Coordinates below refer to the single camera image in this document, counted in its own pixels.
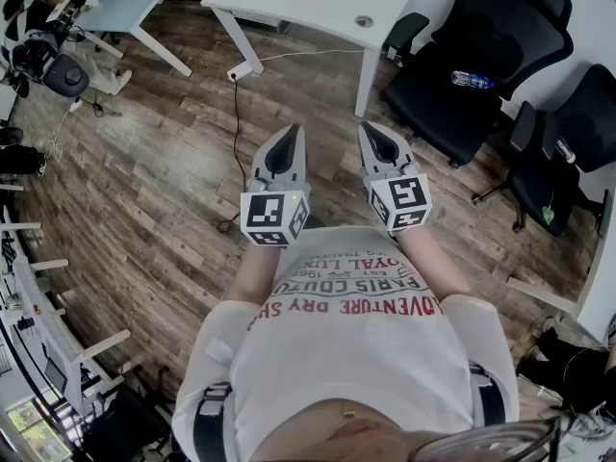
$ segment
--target chair armrest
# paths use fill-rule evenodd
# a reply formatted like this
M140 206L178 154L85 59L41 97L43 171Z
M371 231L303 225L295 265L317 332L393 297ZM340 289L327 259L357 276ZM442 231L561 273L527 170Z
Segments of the chair armrest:
M399 20L385 39L386 48L394 48L401 56L411 51L413 39L429 24L430 20L420 13L410 13Z
M543 138L541 139L541 151L548 161L550 161L554 155L556 140L558 139L559 133L560 129L558 128L557 122L552 119L551 115L548 115L546 118L546 126L543 130Z
M518 112L516 122L509 138L509 143L517 151L522 152L528 147L537 123L537 112L532 105L525 101Z

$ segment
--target hair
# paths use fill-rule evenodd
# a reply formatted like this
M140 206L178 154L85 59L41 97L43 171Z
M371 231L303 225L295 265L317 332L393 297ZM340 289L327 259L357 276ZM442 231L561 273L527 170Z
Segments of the hair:
M21 10L22 5L23 0L7 0L2 8L4 20L9 20L15 13L18 13Z

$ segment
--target black and white square marker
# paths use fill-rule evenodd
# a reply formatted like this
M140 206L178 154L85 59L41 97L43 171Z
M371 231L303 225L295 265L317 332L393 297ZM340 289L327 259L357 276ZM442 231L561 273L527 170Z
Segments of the black and white square marker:
M406 214L396 214L394 224L392 225L392 231L421 224L424 220L425 213L426 210L414 211Z
M299 231L304 227L304 222L308 219L308 207L304 203L303 198L299 200L299 205L295 209L295 214L291 218L291 222L289 223L289 231L294 239L297 239L299 235Z
M280 226L284 200L284 195L253 195L248 208L246 227Z
M376 213L381 218L383 223L387 225L389 220L389 209L385 207L385 204L381 200L381 198L376 194L376 190L372 190L372 195L370 197L370 204L376 210Z
M285 245L289 244L287 238L283 233L279 232L248 232L248 236L254 240L256 244L277 244L277 245Z
M411 209L425 205L425 195L417 178L404 178L389 182L396 209Z

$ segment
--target window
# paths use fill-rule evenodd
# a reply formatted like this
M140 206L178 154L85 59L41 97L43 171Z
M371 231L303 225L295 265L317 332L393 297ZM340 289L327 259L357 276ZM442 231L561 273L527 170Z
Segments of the window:
M49 401L55 398L49 397L51 391L44 394ZM66 448L62 440L53 432L39 411L31 401L15 407L9 411L9 418L21 433L24 440L34 450L43 462L63 462L70 458L70 450Z

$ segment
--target white t-shirt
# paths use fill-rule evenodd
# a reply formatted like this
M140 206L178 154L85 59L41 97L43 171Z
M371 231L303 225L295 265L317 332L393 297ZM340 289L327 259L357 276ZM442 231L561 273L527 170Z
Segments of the white t-shirt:
M458 432L473 427L470 360L495 378L516 421L515 373L492 305L459 295L439 304L373 228L306 230L283 252L261 309L223 302L204 322L173 430L196 461L196 405L209 384L230 380L242 462L279 425L332 398L365 404L406 431Z

